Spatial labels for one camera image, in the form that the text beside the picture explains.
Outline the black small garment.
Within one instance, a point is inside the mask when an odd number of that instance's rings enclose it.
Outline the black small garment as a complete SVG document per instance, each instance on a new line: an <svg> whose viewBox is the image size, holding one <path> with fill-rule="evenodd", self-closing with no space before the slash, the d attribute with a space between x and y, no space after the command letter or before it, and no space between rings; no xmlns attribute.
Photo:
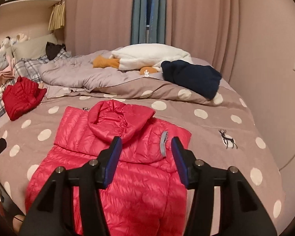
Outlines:
<svg viewBox="0 0 295 236"><path fill-rule="evenodd" d="M66 50L65 44L46 43L46 56L49 61L54 60L61 50Z"/></svg>

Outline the white plush goose toy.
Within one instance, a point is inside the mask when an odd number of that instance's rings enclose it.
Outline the white plush goose toy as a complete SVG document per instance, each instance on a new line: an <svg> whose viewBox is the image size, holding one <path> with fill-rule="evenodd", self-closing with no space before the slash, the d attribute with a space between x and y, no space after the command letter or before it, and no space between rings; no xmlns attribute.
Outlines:
<svg viewBox="0 0 295 236"><path fill-rule="evenodd" d="M165 44L134 44L111 51L108 58L99 55L93 60L94 68L112 67L120 71L139 70L149 73L162 71L164 61L183 60L192 63L189 52Z"/></svg>

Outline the plush toys at headboard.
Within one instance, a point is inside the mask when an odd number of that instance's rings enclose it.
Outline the plush toys at headboard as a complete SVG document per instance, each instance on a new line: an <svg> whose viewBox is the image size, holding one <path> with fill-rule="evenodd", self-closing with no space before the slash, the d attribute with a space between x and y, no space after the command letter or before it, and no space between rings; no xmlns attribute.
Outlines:
<svg viewBox="0 0 295 236"><path fill-rule="evenodd" d="M30 37L26 34L19 33L15 37L11 38L7 36L3 39L3 41L0 43L0 52L5 51L9 47L12 47L15 44L22 43L24 41L28 41Z"/></svg>

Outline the navy blue folded garment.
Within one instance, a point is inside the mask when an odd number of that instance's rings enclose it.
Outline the navy blue folded garment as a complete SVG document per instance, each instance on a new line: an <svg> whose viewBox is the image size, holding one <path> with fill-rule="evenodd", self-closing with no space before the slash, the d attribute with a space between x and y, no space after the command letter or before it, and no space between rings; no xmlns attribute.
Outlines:
<svg viewBox="0 0 295 236"><path fill-rule="evenodd" d="M161 68L165 81L185 87L208 100L215 97L222 79L222 75L209 65L193 65L183 60L164 61Z"/></svg>

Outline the dark red down jacket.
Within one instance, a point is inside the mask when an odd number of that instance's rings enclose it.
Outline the dark red down jacket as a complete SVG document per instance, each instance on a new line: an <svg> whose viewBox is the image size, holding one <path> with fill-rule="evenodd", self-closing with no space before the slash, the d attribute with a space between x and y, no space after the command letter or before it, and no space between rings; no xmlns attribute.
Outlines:
<svg viewBox="0 0 295 236"><path fill-rule="evenodd" d="M46 88L32 80L19 76L14 85L8 85L3 92L2 100L6 113L11 121L36 108L43 100Z"/></svg>

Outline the hanging yellow tassel bundle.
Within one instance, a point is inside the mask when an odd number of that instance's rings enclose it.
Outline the hanging yellow tassel bundle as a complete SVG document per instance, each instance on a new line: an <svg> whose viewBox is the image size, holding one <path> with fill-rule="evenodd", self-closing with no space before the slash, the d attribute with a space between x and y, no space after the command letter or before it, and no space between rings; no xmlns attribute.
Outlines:
<svg viewBox="0 0 295 236"><path fill-rule="evenodd" d="M48 30L54 31L65 26L65 2L55 4L49 19Z"/></svg>

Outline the brown polka dot bedspread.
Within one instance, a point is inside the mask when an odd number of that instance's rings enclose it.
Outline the brown polka dot bedspread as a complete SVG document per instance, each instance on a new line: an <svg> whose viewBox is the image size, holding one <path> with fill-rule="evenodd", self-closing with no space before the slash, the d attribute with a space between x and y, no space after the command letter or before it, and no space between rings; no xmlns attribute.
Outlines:
<svg viewBox="0 0 295 236"><path fill-rule="evenodd" d="M54 145L67 107L90 110L100 101L116 100L154 110L154 117L191 133L186 149L212 167L237 167L251 185L274 225L285 194L273 156L255 127L251 112L234 91L221 87L208 101L177 85L141 78L104 93L60 95L0 129L7 147L0 154L0 182L23 212L26 189Z"/></svg>

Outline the pink-red hooded down jacket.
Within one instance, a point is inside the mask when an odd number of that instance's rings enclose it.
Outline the pink-red hooded down jacket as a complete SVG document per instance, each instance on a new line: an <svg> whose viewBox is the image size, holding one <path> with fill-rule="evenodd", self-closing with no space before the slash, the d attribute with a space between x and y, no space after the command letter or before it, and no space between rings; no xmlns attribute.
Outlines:
<svg viewBox="0 0 295 236"><path fill-rule="evenodd" d="M81 167L122 139L123 150L112 183L100 192L112 235L182 235L186 188L171 151L178 137L187 147L191 133L154 117L154 110L116 100L100 101L90 110L67 107L54 145L26 189L30 209L54 169Z"/></svg>

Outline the blue-grey curtain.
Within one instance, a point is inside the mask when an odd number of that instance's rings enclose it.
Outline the blue-grey curtain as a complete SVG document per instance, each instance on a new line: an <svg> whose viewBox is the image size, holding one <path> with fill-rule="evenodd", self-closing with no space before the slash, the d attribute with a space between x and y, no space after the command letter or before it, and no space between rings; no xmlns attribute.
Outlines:
<svg viewBox="0 0 295 236"><path fill-rule="evenodd" d="M165 43L167 0L133 0L131 44Z"/></svg>

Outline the lilac grey quilt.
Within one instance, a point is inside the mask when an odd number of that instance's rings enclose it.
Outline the lilac grey quilt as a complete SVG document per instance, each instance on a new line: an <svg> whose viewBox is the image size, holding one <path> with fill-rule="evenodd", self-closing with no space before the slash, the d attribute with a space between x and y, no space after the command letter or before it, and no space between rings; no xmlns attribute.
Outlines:
<svg viewBox="0 0 295 236"><path fill-rule="evenodd" d="M113 87L144 77L139 71L120 71L118 69L94 68L93 60L97 56L108 58L110 51L101 50L88 55L50 61L39 67L43 82L69 88L92 91L103 87Z"/></svg>

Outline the pink curtain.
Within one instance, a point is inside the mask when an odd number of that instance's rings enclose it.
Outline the pink curtain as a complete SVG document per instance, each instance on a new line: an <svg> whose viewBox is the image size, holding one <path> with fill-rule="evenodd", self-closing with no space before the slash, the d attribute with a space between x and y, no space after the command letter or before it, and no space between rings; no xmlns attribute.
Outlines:
<svg viewBox="0 0 295 236"><path fill-rule="evenodd" d="M65 44L74 54L130 45L133 0L64 0ZM167 0L165 44L208 61L230 80L239 0Z"/></svg>

